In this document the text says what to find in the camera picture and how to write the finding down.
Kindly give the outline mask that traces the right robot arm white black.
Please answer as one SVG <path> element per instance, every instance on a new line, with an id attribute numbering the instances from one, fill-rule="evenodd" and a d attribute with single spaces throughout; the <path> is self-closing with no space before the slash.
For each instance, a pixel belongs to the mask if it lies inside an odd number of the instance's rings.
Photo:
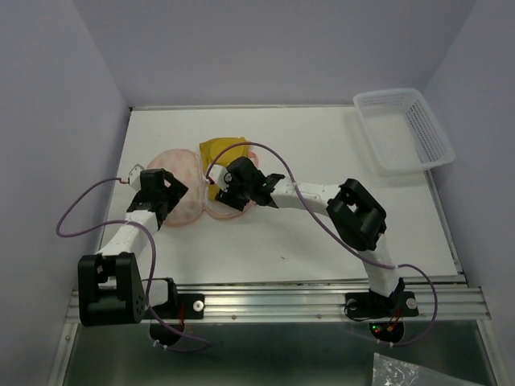
<path id="1" fill-rule="evenodd" d="M 298 183 L 293 175 L 264 175 L 246 157 L 228 166 L 210 166 L 207 178 L 219 187 L 216 201 L 238 211 L 250 202 L 305 210 L 322 228 L 327 226 L 318 216 L 326 216 L 336 230 L 332 236 L 363 262 L 369 279 L 364 306 L 380 314 L 398 308 L 405 285 L 387 249 L 386 212 L 357 180 L 340 185 Z"/>

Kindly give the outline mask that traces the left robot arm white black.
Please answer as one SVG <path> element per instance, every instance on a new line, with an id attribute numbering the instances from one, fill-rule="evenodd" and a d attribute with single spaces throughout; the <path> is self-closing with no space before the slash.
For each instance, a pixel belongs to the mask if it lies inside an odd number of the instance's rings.
<path id="1" fill-rule="evenodd" d="M 136 194 L 120 228 L 96 254 L 78 263 L 80 322 L 84 326 L 135 324 L 142 321 L 148 301 L 137 258 L 150 247 L 150 269 L 155 269 L 153 235 L 188 193 L 171 172 L 135 166 L 126 181 Z"/>

